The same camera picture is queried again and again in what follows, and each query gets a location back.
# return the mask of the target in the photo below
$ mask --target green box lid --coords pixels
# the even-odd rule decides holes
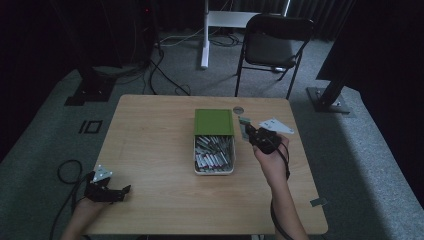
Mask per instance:
[[[196,109],[194,135],[234,135],[229,109]]]

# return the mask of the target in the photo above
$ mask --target green box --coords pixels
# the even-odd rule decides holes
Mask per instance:
[[[198,175],[231,174],[235,162],[232,111],[196,109],[194,125],[195,173]]]

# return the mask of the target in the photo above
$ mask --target metal stand base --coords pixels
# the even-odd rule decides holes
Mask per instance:
[[[355,117],[353,112],[346,106],[343,97],[340,95],[337,100],[330,106],[324,106],[320,103],[320,98],[325,88],[308,87],[306,88],[309,98],[314,105],[316,112],[341,113],[344,116]]]
[[[115,78],[102,78],[103,84],[95,91],[87,91],[84,81],[81,82],[74,96],[68,97],[65,106],[83,106],[85,102],[107,102],[115,86]]]

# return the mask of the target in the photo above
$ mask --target gray carpet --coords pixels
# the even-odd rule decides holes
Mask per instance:
[[[201,42],[185,41],[163,47],[160,68],[179,85],[188,85],[195,96],[233,96],[240,46],[211,45],[209,68],[200,69]],[[344,88],[342,97],[353,115],[317,113],[307,87],[326,87],[315,77],[331,49],[331,43],[312,41],[294,85],[290,102],[302,137],[313,177],[324,206],[329,231],[312,239],[422,239],[424,212],[401,174],[378,128],[355,90]],[[155,50],[153,61],[159,59]],[[99,68],[108,73],[112,68]],[[285,97],[291,71],[282,82],[268,72],[246,70],[240,97]],[[61,183],[58,166],[68,159],[82,162],[84,173],[93,169],[123,94],[152,94],[148,71],[118,80],[108,102],[66,107],[80,82],[71,72],[52,91],[37,116],[0,164],[0,239],[48,239],[56,213],[70,185]],[[181,94],[159,72],[152,85],[161,95]],[[80,133],[84,121],[102,121],[97,134]],[[74,166],[65,169],[75,177]],[[55,239],[69,219],[62,214]],[[136,239],[137,236],[93,236],[93,239]]]

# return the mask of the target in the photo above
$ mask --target chair backrest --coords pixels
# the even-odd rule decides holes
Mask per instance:
[[[246,34],[263,33],[279,39],[309,41],[314,23],[305,18],[289,18],[274,14],[257,14],[246,25]]]

